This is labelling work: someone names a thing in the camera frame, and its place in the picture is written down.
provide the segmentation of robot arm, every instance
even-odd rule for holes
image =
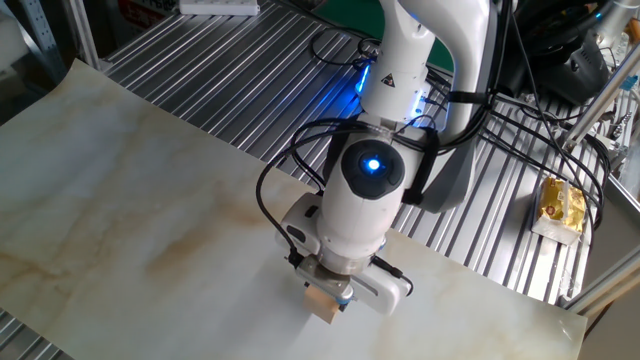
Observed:
[[[496,21],[489,0],[399,0],[400,5],[445,44],[453,57],[452,92],[475,93],[487,88],[493,57]],[[459,136],[473,104],[449,101],[447,124],[440,132],[446,144]]]
[[[460,183],[463,189],[456,201],[464,198],[473,177],[473,161],[460,158],[473,160],[475,147],[469,145],[453,155],[438,157],[438,144],[455,139],[465,130],[474,105],[463,101],[469,93],[486,90],[495,33],[490,27],[490,0],[381,3],[387,26],[380,54],[370,65],[368,78],[357,86],[365,111],[358,121],[379,131],[352,134],[340,145],[332,142],[331,146],[339,147],[335,152],[339,155],[325,164],[330,176],[324,195],[303,196],[289,210],[282,227],[305,256],[296,272],[306,282],[341,304],[358,299],[390,314],[412,285],[399,269],[376,253],[384,246],[385,233],[416,179],[426,182],[429,178],[432,183],[451,186],[459,183],[456,176],[462,176],[465,181]],[[455,64],[452,90],[458,98],[450,99],[446,127],[441,133],[405,126],[422,112],[421,100],[429,90],[425,78],[426,60],[435,39],[431,31],[449,48]],[[422,151],[394,141],[393,134],[400,128],[403,136],[424,145]],[[429,176],[429,172],[442,169],[454,169],[455,175],[436,174],[439,180]]]

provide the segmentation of white table surface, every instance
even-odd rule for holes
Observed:
[[[76,61],[0,127],[0,307],[76,360],[577,358],[586,319],[395,231],[396,312],[311,316],[263,167]],[[307,190],[274,171],[264,197],[281,217]]]

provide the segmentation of slatted metal floor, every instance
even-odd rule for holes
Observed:
[[[360,73],[319,62],[307,49],[311,37],[325,27],[268,1],[252,18],[175,15],[105,59],[110,64],[105,74],[193,126],[268,160],[300,125],[361,111],[354,91]],[[316,49],[324,57],[346,61],[357,56],[356,44],[357,39],[327,32]],[[430,98],[443,101],[434,90]],[[553,102],[545,106],[559,117],[580,111],[571,113]],[[497,110],[547,135],[539,121],[515,107],[499,104]],[[443,125],[445,114],[439,106],[429,105],[427,113]],[[559,164],[554,151],[516,127],[497,119],[488,127],[548,166]],[[327,146],[328,141],[307,146],[302,151],[305,160],[321,168]],[[578,149],[574,155],[602,177],[595,152]],[[441,214],[403,206],[394,228],[541,301],[555,303],[560,295],[579,292],[588,241],[568,247],[529,231],[533,193],[543,174],[484,141],[478,143],[476,163],[475,185],[464,203]],[[281,169],[309,181],[293,163]],[[591,186],[583,173],[581,177]],[[56,356],[66,357],[10,315],[0,315],[0,359]]]

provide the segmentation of yellow package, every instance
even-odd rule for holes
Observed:
[[[537,220],[531,230],[571,245],[583,231],[586,203],[582,191],[548,177],[542,183]]]

